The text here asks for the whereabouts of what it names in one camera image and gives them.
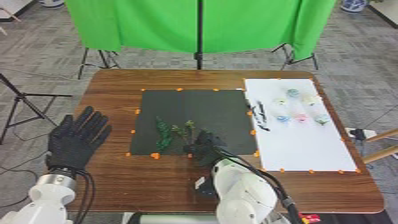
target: black glove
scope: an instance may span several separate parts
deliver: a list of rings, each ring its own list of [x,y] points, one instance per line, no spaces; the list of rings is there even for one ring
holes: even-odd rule
[[[50,133],[48,151],[52,155],[46,159],[48,169],[85,169],[91,156],[112,131],[112,126],[105,127],[107,122],[108,118],[98,111],[94,112],[92,107],[85,108],[75,121],[73,116],[66,115],[64,121]]]
[[[215,152],[215,147],[226,146],[228,144],[222,142],[219,136],[203,130],[197,136],[196,144],[188,146],[194,148],[190,153],[194,153],[199,166],[215,165],[215,162],[222,159],[220,154]]]

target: wooden table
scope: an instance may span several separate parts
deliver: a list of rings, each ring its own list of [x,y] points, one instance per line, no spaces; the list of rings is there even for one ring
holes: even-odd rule
[[[201,175],[208,174],[208,170],[194,166],[187,156],[162,156],[160,160],[153,160],[149,156],[128,157],[130,132],[135,129],[140,89],[236,89],[244,88],[244,78],[315,77],[307,72],[279,71],[101,70],[96,73],[76,113],[85,106],[94,106],[110,118],[114,131],[87,168],[98,185],[92,211],[215,211],[217,201],[194,193],[194,182]],[[316,79],[315,84],[363,173],[272,172],[272,174],[284,184],[302,212],[377,213],[384,209],[382,195]],[[259,166],[259,159],[252,156],[247,158]],[[73,210],[78,204],[80,199],[71,205]]]

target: small plant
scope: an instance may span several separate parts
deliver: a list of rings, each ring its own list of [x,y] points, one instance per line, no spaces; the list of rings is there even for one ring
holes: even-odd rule
[[[178,134],[178,136],[181,137],[181,139],[185,140],[185,143],[188,145],[190,144],[188,139],[187,139],[188,133],[187,133],[185,129],[180,128],[178,125],[172,125],[171,126],[171,131]]]
[[[180,128],[178,125],[172,125],[171,131],[178,134],[181,139],[185,140],[187,145],[194,144],[194,136],[196,136],[196,123],[192,120],[185,122],[185,127]]]
[[[160,140],[156,142],[156,149],[162,153],[165,151],[167,147],[171,146],[172,130],[171,130],[171,127],[160,117],[156,117],[156,130],[158,130],[158,135],[160,135]]]

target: white paper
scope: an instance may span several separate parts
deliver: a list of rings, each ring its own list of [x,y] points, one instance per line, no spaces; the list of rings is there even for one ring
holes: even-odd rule
[[[258,127],[252,116],[263,168],[268,171],[277,171],[281,168],[286,171],[355,171],[357,166],[332,119],[323,126],[315,122],[316,115],[329,115],[322,98],[315,106],[302,102],[306,96],[318,95],[313,81],[309,79],[247,79],[245,89],[251,105],[256,105],[256,101],[263,103],[270,128],[267,132]],[[297,99],[288,97],[288,89],[300,91]],[[284,106],[275,103],[277,98],[288,99]],[[297,114],[307,115],[304,123],[293,119]],[[277,121],[279,115],[291,116],[288,124]]]

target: black cord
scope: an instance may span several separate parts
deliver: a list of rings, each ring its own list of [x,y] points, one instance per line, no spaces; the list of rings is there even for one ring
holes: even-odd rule
[[[398,104],[395,105],[395,107],[387,110],[387,112],[382,114],[382,116],[370,122],[370,124],[364,126],[363,129],[366,129],[371,124],[375,124],[375,122],[382,119],[382,117],[387,115],[387,113],[395,110],[395,108],[398,107]]]
[[[34,175],[34,177],[36,177],[36,182],[37,182],[37,179],[39,179],[39,176],[37,176],[37,174],[34,173],[34,171],[32,170],[16,170],[16,168],[20,167],[20,166],[23,166],[30,161],[34,161],[36,159],[39,159],[41,158],[41,156],[46,154],[46,151],[32,158],[32,159],[29,159],[23,163],[20,163],[16,166],[13,166],[11,168],[5,168],[4,166],[0,166],[0,169],[4,169],[4,171],[0,172],[0,176],[7,173],[7,172],[27,172],[27,173],[30,173],[32,175]],[[14,206],[14,205],[18,205],[25,200],[29,199],[29,195],[25,196],[25,198],[20,200],[20,201],[16,201],[14,203],[11,203],[9,205],[2,205],[0,206],[0,208],[5,208],[5,207],[11,207],[11,206]]]
[[[281,202],[288,199],[290,200],[290,195],[286,193],[286,190],[284,190],[284,187],[283,187],[283,184],[277,180],[277,178],[267,173],[263,172],[261,170],[256,169],[256,167],[251,165],[251,163],[247,162],[247,160],[238,156],[235,155],[226,149],[224,147],[215,147],[215,152],[222,155],[222,157],[233,162],[236,163],[240,166],[244,166],[251,171],[252,173],[265,179],[265,181],[270,183],[274,182],[275,186],[274,186],[274,190],[275,190],[275,194],[277,194],[277,197],[279,197],[279,200]],[[299,210],[297,210],[297,207],[295,207],[295,203],[291,203],[286,207],[286,210],[288,210],[288,214],[290,214],[290,218],[291,218],[291,222],[295,224],[302,224],[302,219],[300,219],[300,215],[299,215]]]
[[[13,122],[14,122],[14,123],[16,123],[16,120],[18,120],[16,118],[18,118],[18,116],[20,116],[23,110],[25,110],[25,103],[21,104],[21,111],[18,112],[18,114],[16,114],[16,116],[14,116],[14,119],[13,119]],[[13,127],[13,135],[16,136],[16,138],[20,139],[20,141],[23,141],[23,142],[27,142],[27,141],[30,141],[30,140],[41,138],[41,137],[46,136],[48,134],[50,134],[50,133],[46,133],[46,134],[43,134],[43,135],[39,135],[39,136],[36,136],[36,137],[32,137],[32,138],[29,138],[29,139],[23,139],[21,136],[16,134],[16,126]]]
[[[94,198],[96,198],[96,183],[94,183],[94,178],[92,178],[92,175],[91,175],[89,172],[85,172],[84,170],[80,170],[80,171],[76,171],[76,173],[78,173],[78,175],[85,179],[85,183],[87,183],[85,187],[91,185],[91,199],[89,199],[89,204],[87,204],[87,207],[85,207],[85,210],[84,210],[84,205],[85,205],[85,201],[87,201],[87,194],[89,194],[89,191],[87,191],[87,188],[85,188],[85,195],[84,195],[84,199],[82,199],[78,216],[76,216],[76,219],[75,219],[75,224],[82,224],[84,223],[85,215],[87,215],[89,210],[91,210]]]
[[[37,180],[39,180],[39,175],[36,174],[36,172],[34,172],[32,170],[14,170],[14,169],[9,169],[9,168],[5,168],[5,167],[2,167],[2,166],[0,166],[0,168],[5,170],[5,171],[2,172],[2,174],[4,174],[5,172],[16,172],[16,173],[18,173],[18,172],[27,172],[27,173],[30,173],[32,176],[34,176],[36,182],[37,182]],[[29,195],[25,196],[25,198],[23,198],[21,200],[18,200],[16,202],[13,202],[11,204],[7,204],[7,205],[0,205],[0,208],[7,208],[7,207],[18,205],[27,199],[29,199]]]
[[[85,201],[87,201],[87,196],[89,196],[89,177],[85,175],[80,174],[80,172],[76,172],[78,175],[84,177],[84,181],[85,181],[85,188],[84,188],[84,198],[82,198],[82,204],[80,204],[80,208],[78,208],[78,214],[75,217],[75,223],[78,223],[80,218],[82,218],[82,213],[84,213],[84,206],[85,206]]]
[[[382,192],[382,194],[398,194],[398,192],[384,192],[384,191],[380,191]]]

